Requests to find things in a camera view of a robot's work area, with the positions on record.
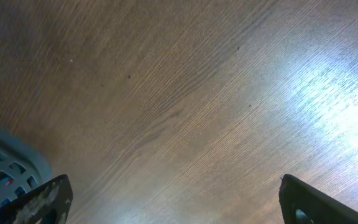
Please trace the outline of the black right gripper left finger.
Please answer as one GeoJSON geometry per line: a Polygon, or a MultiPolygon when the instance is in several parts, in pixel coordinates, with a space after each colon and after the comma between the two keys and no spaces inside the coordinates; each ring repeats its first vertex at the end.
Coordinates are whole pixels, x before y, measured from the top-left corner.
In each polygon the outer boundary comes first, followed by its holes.
{"type": "Polygon", "coordinates": [[[65,224],[73,201],[66,174],[59,175],[0,208],[0,224],[65,224]]]}

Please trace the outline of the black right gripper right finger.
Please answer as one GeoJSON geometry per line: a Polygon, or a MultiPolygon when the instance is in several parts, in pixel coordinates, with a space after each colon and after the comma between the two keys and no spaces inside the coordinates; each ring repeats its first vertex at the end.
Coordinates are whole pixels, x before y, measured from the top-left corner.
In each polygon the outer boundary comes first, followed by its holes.
{"type": "Polygon", "coordinates": [[[358,212],[293,175],[285,174],[279,189],[285,224],[358,224],[358,212]]]}

